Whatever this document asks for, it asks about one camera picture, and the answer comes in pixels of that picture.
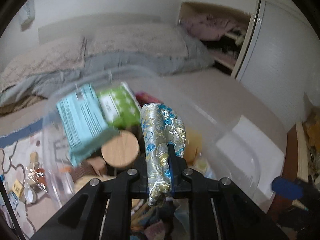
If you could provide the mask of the blue floral brocade pouch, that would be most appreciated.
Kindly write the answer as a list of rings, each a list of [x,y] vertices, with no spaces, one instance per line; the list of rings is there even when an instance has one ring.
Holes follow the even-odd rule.
[[[177,157],[184,156],[186,131],[182,118],[162,103],[145,104],[140,113],[140,126],[145,142],[148,204],[156,206],[170,194],[172,172],[169,145]]]

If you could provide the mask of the yellow tissue pack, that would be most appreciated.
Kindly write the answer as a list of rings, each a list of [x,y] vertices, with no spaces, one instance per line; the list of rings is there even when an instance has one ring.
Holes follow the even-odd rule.
[[[24,186],[19,180],[16,179],[11,190],[16,195],[16,197],[20,199],[24,192]]]

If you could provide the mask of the round wooden lid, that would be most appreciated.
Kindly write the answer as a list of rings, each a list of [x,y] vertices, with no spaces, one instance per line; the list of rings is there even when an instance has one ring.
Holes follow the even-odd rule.
[[[108,165],[124,169],[138,157],[139,143],[134,134],[122,130],[118,136],[103,144],[101,154]]]

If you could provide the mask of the light blue paper box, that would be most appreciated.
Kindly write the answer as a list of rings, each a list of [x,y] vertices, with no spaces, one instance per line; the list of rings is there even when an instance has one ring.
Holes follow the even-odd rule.
[[[69,159],[74,167],[96,150],[119,135],[119,129],[109,126],[91,84],[71,92],[56,104],[67,142]]]

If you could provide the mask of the clear plastic storage bin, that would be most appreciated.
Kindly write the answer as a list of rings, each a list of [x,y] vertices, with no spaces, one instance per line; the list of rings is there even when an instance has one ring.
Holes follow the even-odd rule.
[[[55,104],[59,99],[77,90],[84,84],[95,89],[110,88],[127,81],[131,87],[157,93],[166,103],[178,110],[182,119],[191,127],[203,133],[204,152],[212,164],[215,178],[229,178],[251,200],[260,179],[260,164],[253,150],[231,129],[223,127],[211,116],[197,107],[183,94],[169,84],[161,86],[160,78],[150,71],[138,67],[125,67],[95,73],[74,81],[55,92],[47,104],[47,115],[43,119],[43,154],[50,192],[63,207],[73,196],[63,198],[62,194],[70,186],[69,178],[62,178],[57,166],[62,162],[53,153],[54,144],[65,134]]]

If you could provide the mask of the grey beige quilt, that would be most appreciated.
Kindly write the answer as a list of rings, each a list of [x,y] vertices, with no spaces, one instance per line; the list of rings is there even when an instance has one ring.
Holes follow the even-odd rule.
[[[135,65],[172,75],[212,64],[207,48],[179,26],[108,26],[91,37],[60,38],[12,59],[1,73],[1,106],[48,98],[64,85],[110,68]]]

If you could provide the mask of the wall air conditioner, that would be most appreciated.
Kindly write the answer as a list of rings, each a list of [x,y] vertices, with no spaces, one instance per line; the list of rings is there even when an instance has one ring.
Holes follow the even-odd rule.
[[[21,31],[27,30],[35,20],[34,0],[28,0],[18,12],[18,20]]]

